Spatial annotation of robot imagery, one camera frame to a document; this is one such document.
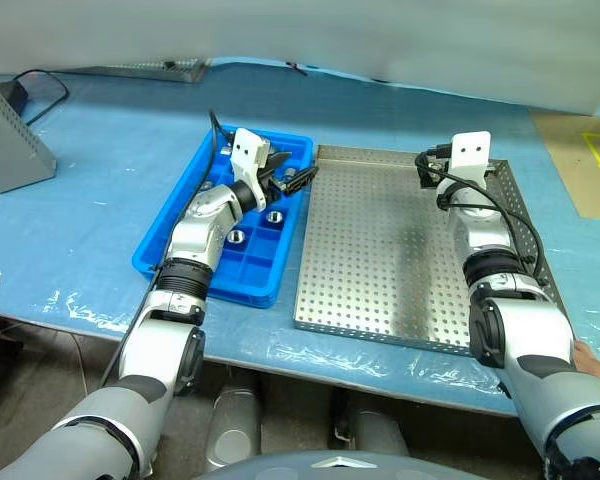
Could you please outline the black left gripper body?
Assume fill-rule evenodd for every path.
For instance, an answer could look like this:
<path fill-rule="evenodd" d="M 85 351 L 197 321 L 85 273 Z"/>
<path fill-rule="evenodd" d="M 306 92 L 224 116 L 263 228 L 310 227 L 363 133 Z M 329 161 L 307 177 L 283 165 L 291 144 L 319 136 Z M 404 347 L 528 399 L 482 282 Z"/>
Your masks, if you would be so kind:
<path fill-rule="evenodd" d="M 286 193 L 286 184 L 274 177 L 274 168 L 261 170 L 261 189 L 266 203 L 275 203 Z"/>

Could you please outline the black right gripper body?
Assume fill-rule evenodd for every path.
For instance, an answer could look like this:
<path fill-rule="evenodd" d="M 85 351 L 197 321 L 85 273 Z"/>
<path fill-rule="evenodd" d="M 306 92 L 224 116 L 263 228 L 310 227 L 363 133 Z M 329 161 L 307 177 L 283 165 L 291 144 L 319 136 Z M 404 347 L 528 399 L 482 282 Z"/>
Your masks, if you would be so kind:
<path fill-rule="evenodd" d="M 448 170 L 448 161 L 443 160 L 422 160 L 418 166 L 418 175 L 420 187 L 422 189 L 436 189 L 443 180 L 441 172 Z"/>

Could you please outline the person's bare hand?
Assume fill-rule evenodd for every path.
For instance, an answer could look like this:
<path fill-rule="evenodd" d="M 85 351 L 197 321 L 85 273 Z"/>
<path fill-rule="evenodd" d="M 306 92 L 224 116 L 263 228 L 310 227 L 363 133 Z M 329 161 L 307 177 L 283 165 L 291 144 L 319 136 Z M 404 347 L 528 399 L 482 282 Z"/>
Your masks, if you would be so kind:
<path fill-rule="evenodd" d="M 600 379 L 600 360 L 590 347 L 581 340 L 574 342 L 574 362 L 578 371 Z"/>

